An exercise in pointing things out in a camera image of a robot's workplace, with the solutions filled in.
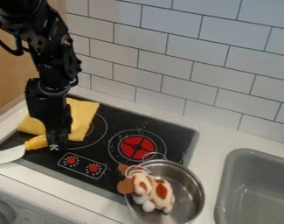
red heating element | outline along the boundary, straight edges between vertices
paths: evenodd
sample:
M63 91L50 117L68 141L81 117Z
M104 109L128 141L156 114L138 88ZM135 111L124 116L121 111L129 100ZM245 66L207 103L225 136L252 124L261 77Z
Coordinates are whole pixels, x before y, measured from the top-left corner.
M149 153L155 151L156 147L153 141L145 136L129 136L121 142L121 153L130 159L150 158Z

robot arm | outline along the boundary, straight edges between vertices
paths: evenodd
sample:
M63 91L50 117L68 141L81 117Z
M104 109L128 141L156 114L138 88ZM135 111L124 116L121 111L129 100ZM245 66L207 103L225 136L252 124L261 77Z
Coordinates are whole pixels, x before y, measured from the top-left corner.
M66 24L47 0L0 0L0 29L16 39L16 50L0 40L4 50L31 54L39 78L29 80L25 88L29 114L45 125L50 149L65 150L72 124L66 94L78 84L81 71Z

gray sink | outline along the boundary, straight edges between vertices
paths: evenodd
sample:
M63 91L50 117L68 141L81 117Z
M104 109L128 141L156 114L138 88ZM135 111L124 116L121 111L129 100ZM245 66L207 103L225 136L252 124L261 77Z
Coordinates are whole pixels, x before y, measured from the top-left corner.
M217 224L284 224L284 159L235 150L225 160Z

toy stove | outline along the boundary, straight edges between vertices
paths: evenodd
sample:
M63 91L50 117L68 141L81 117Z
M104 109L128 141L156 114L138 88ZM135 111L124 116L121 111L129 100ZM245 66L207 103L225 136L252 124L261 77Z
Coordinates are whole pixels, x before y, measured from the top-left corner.
M21 145L32 137L15 131L0 143L0 150ZM65 151L28 151L19 163L118 200L114 197L118 194L116 186L123 179L118 164L138 165L167 158L187 165L196 141L195 130L100 105L84 142L69 142Z

metal bowl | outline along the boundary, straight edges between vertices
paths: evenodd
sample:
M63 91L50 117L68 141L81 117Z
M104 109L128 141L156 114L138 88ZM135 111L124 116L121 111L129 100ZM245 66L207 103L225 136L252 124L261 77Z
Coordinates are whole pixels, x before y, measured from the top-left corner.
M131 194L125 195L135 224L185 224L200 215L204 207L204 188L193 172L168 160L151 160L140 166L148 168L151 175L168 180L173 186L176 202L170 214L158 210L145 213Z

